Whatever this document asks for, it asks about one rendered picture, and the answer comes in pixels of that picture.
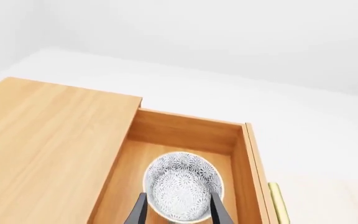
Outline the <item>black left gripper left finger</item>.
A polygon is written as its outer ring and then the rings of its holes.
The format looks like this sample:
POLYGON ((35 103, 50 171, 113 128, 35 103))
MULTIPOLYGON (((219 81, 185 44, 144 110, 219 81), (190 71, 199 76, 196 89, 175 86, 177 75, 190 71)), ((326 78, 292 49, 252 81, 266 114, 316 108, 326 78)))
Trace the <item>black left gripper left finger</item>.
POLYGON ((145 224, 147 218, 147 194, 142 192, 124 224, 145 224))

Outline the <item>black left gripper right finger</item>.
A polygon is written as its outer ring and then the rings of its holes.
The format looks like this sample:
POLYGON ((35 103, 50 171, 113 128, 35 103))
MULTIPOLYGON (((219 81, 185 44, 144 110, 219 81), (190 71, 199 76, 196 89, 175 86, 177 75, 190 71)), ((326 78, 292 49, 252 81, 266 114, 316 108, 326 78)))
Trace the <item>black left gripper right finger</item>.
POLYGON ((213 224, 234 224, 216 192, 211 194, 210 210, 213 224))

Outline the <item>wooden drawer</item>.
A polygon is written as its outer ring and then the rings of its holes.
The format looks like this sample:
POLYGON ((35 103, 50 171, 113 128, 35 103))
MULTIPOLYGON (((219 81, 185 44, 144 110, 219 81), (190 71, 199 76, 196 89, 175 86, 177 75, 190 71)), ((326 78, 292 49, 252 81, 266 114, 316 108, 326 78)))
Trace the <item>wooden drawer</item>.
POLYGON ((139 109, 88 224, 123 224, 161 154, 192 152, 221 174, 223 204, 234 224, 279 224, 252 126, 139 109))

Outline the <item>wooden cabinet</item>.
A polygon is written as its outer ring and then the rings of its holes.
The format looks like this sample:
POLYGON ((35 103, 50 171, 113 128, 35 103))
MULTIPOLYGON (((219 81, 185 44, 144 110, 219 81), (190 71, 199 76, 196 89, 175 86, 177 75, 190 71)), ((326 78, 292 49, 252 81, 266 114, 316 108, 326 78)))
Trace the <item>wooden cabinet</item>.
POLYGON ((0 224, 86 224, 142 99, 0 82, 0 224))

